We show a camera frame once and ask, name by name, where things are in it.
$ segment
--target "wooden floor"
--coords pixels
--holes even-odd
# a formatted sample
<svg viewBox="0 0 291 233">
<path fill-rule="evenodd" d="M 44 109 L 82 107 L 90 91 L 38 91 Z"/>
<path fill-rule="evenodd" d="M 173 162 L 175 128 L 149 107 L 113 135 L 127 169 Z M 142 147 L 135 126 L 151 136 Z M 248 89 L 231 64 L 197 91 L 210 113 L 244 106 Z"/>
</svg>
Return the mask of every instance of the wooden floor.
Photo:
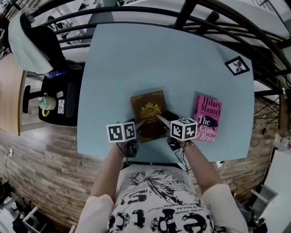
<svg viewBox="0 0 291 233">
<path fill-rule="evenodd" d="M 33 114 L 37 105 L 31 105 Z M 256 109 L 263 106 L 256 101 Z M 252 135 L 252 144 L 256 144 L 267 127 L 258 146 L 250 146 L 246 159 L 228 161 L 222 175 L 231 189 L 238 186 L 237 199 L 243 203 L 250 199 L 250 189 L 262 182 L 269 164 L 276 127 L 266 121 L 262 120 Z M 78 222 L 102 165 L 97 158 L 77 153 L 76 136 L 76 127 L 50 126 L 21 133 L 20 137 L 0 130 L 0 177 L 9 180 L 20 196 L 31 200 L 53 222 L 67 227 Z M 14 155 L 6 160 L 9 147 Z"/>
</svg>

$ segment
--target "cable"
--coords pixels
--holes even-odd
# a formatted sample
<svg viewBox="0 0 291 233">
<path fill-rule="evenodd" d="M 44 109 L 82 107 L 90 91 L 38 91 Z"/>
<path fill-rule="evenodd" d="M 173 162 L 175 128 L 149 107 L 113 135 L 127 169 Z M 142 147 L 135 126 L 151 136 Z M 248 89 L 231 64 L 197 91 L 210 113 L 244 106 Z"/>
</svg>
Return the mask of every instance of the cable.
<svg viewBox="0 0 291 233">
<path fill-rule="evenodd" d="M 186 141 L 185 145 L 183 146 L 182 152 L 181 152 L 181 158 L 183 159 L 183 161 L 185 163 L 184 166 L 186 167 L 186 169 L 187 169 L 187 163 L 186 163 L 186 161 L 184 159 L 184 149 L 186 148 L 187 145 L 188 145 L 188 141 Z"/>
<path fill-rule="evenodd" d="M 259 124 L 262 122 L 262 120 L 265 118 L 265 116 L 268 114 L 270 108 L 268 109 L 267 113 L 263 116 L 263 118 L 260 120 L 260 122 L 257 124 L 257 126 L 252 130 L 252 133 L 255 131 L 255 129 L 258 128 Z"/>
<path fill-rule="evenodd" d="M 223 174 L 223 172 L 224 172 L 224 169 L 225 169 L 225 167 L 226 167 L 226 163 L 227 163 L 227 160 L 226 160 L 225 163 L 224 163 L 224 167 L 223 167 L 223 169 L 222 169 L 222 173 L 220 174 L 220 177 L 222 176 L 222 174 Z"/>
<path fill-rule="evenodd" d="M 250 142 L 250 144 L 251 144 L 252 147 L 256 147 L 257 145 L 259 145 L 259 143 L 262 141 L 262 139 L 264 137 L 264 134 L 266 132 L 266 129 L 267 129 L 267 126 L 265 128 L 263 128 L 263 130 L 262 130 L 262 137 L 259 139 L 259 141 L 258 141 L 258 143 L 256 145 L 252 145 L 251 142 Z"/>
<path fill-rule="evenodd" d="M 7 154 L 6 154 L 5 167 L 6 167 L 7 177 L 8 177 L 8 182 L 9 182 L 10 181 L 10 177 L 9 177 L 9 174 L 8 174 L 8 167 L 7 167 L 8 153 L 9 153 L 9 151 L 7 151 Z"/>
<path fill-rule="evenodd" d="M 185 166 L 185 165 L 182 163 L 181 159 L 177 156 L 177 153 L 178 153 L 179 151 L 180 151 L 180 148 L 179 148 L 178 151 L 175 152 L 175 155 L 176 155 L 177 159 L 179 159 L 180 163 L 181 163 L 183 166 Z"/>
<path fill-rule="evenodd" d="M 189 170 L 188 170 L 188 167 L 187 167 L 187 162 L 186 162 L 185 159 L 184 159 L 184 156 L 185 156 L 185 154 L 184 154 L 184 150 L 183 150 L 182 153 L 183 153 L 182 159 L 183 159 L 183 161 L 184 161 L 184 163 L 185 163 L 186 172 L 187 172 L 187 174 L 189 175 Z"/>
<path fill-rule="evenodd" d="M 118 151 L 120 152 L 120 154 L 122 154 L 123 157 L 125 157 L 124 153 L 121 151 L 119 145 L 117 143 L 115 143 L 116 148 L 118 149 Z"/>
</svg>

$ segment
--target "human arm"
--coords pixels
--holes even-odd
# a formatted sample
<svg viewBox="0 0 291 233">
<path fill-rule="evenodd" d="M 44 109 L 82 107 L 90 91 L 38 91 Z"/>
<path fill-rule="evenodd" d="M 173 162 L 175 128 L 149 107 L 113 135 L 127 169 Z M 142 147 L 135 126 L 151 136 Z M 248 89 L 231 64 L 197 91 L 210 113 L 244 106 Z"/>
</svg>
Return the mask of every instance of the human arm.
<svg viewBox="0 0 291 233">
<path fill-rule="evenodd" d="M 124 151 L 124 144 L 119 143 L 119 147 Z M 106 157 L 103 166 L 98 173 L 97 180 L 94 182 L 90 196 L 100 197 L 107 194 L 115 200 L 116 187 L 120 168 L 122 165 L 123 155 L 114 145 Z"/>
<path fill-rule="evenodd" d="M 81 213 L 76 233 L 103 233 L 114 208 L 114 200 L 123 155 L 113 145 L 93 184 Z"/>
<path fill-rule="evenodd" d="M 187 145 L 182 142 L 181 147 L 184 148 L 186 158 L 201 189 L 201 199 L 211 212 L 217 232 L 247 233 L 246 222 L 231 195 L 229 186 L 222 184 L 213 165 L 193 142 Z"/>
<path fill-rule="evenodd" d="M 205 158 L 199 148 L 192 142 L 182 142 L 185 156 L 195 175 L 202 194 L 216 184 L 222 184 L 221 178 L 213 165 Z"/>
</svg>

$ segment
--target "table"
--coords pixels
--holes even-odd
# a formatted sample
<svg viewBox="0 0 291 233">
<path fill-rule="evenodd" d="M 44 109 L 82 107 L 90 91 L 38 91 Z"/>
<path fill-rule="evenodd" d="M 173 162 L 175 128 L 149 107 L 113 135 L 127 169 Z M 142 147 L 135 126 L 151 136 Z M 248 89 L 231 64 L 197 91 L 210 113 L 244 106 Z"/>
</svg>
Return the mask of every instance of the table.
<svg viewBox="0 0 291 233">
<path fill-rule="evenodd" d="M 197 142 L 210 161 L 245 158 L 254 113 L 250 72 L 233 76 L 225 62 L 239 56 L 211 40 L 153 25 L 98 25 L 80 92 L 78 152 L 105 157 L 106 125 L 133 117 L 130 97 L 163 90 L 168 110 L 192 116 L 197 92 L 223 103 L 215 143 Z M 177 162 L 166 139 L 140 143 L 136 160 Z"/>
<path fill-rule="evenodd" d="M 0 60 L 0 128 L 20 135 L 20 132 L 49 125 L 37 122 L 22 125 L 22 98 L 27 72 L 21 69 L 10 53 Z"/>
</svg>

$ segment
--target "gold emblem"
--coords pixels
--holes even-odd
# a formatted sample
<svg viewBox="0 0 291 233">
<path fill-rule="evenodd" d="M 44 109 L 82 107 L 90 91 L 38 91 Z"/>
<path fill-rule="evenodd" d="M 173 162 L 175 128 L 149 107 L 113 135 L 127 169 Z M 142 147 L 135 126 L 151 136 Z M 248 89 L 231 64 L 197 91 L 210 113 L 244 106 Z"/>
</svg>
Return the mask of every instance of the gold emblem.
<svg viewBox="0 0 291 233">
<path fill-rule="evenodd" d="M 141 107 L 141 118 L 154 117 L 156 114 L 161 114 L 158 104 L 154 106 L 153 103 L 147 103 L 144 107 Z"/>
</svg>

